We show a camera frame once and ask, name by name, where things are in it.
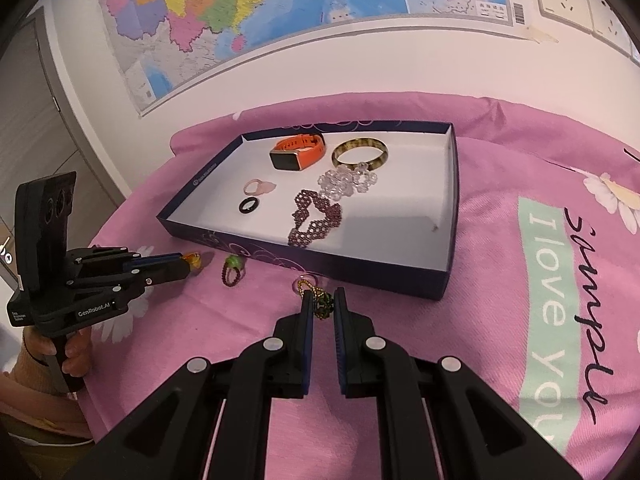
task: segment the person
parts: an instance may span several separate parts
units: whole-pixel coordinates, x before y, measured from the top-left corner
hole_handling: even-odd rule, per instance
[[[91,350],[91,327],[73,334],[65,346],[62,371],[86,375],[92,366]],[[0,422],[12,441],[5,442],[5,448],[15,446],[40,480],[60,480],[94,446],[75,396],[61,394],[53,385],[45,356],[55,354],[51,339],[26,327],[14,368],[0,375]],[[1,454],[6,457],[7,449]],[[8,467],[2,462],[0,467]],[[12,462],[18,471],[21,464]],[[18,478],[18,473],[5,477],[7,473],[0,476]]]

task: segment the jewelry tray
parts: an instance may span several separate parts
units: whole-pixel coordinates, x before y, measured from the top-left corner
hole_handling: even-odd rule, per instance
[[[322,133],[326,154],[303,171],[276,170],[270,149],[284,137]],[[366,193],[343,197],[340,227],[305,248],[287,244],[294,198],[320,191],[318,178],[333,169],[331,153],[345,140],[373,137],[388,161]],[[344,153],[341,162],[379,155],[375,148]],[[242,214],[244,184],[258,178],[276,189]],[[334,280],[439,300],[452,265],[458,222],[458,154],[449,123],[367,121],[276,128],[239,136],[165,206],[159,221],[173,236]],[[313,205],[302,224],[324,218]]]

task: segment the hand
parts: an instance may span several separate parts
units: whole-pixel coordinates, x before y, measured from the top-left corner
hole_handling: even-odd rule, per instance
[[[55,355],[53,341],[44,337],[34,326],[24,329],[24,343],[31,354],[41,359],[45,355]],[[91,327],[80,329],[66,342],[67,359],[62,363],[62,371],[73,377],[85,376],[92,365]]]

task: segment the barcode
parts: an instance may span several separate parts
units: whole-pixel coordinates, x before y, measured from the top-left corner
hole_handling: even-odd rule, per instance
[[[524,25],[524,7],[522,4],[513,4],[513,13],[516,17],[516,23]]]

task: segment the watch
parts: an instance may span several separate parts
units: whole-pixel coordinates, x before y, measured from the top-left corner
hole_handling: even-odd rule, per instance
[[[269,152],[276,170],[301,171],[315,164],[326,152],[321,134],[300,134],[278,142]]]

